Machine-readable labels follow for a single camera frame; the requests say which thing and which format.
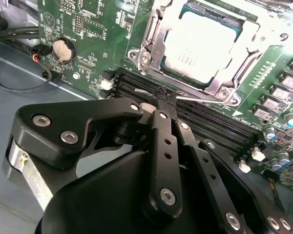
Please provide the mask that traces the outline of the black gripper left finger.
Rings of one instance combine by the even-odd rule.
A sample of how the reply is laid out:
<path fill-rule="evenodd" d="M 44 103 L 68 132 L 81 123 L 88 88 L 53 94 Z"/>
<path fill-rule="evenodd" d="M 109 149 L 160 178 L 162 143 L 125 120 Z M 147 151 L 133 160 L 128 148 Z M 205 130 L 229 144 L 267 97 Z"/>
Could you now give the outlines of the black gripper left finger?
<path fill-rule="evenodd" d="M 67 184 L 127 153 L 145 153 L 143 212 L 148 219 L 176 219 L 183 199 L 168 94 L 156 90 L 145 104 L 122 97 L 23 106 L 14 117 L 7 161 L 44 213 Z"/>

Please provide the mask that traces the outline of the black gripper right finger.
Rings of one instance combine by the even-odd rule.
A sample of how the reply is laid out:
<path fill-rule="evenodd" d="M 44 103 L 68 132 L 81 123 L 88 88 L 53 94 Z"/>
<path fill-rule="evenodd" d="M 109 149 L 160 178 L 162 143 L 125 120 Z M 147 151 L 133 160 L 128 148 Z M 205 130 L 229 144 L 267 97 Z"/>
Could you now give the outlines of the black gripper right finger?
<path fill-rule="evenodd" d="M 218 234 L 293 234 L 293 222 L 281 211 L 231 157 L 215 142 L 197 142 L 188 125 L 177 118 L 176 95 L 166 103 L 177 136 L 195 167 L 215 215 Z"/>

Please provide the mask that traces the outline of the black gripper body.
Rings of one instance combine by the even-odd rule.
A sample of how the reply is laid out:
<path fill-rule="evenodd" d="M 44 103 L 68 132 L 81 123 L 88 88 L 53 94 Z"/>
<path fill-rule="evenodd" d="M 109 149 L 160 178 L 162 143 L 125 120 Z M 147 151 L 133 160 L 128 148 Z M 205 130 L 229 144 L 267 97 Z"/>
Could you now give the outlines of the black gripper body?
<path fill-rule="evenodd" d="M 154 223 L 142 209 L 145 153 L 127 153 L 61 188 L 36 228 L 38 234 L 219 234 L 198 176 L 180 167 L 183 206 L 171 222 Z"/>

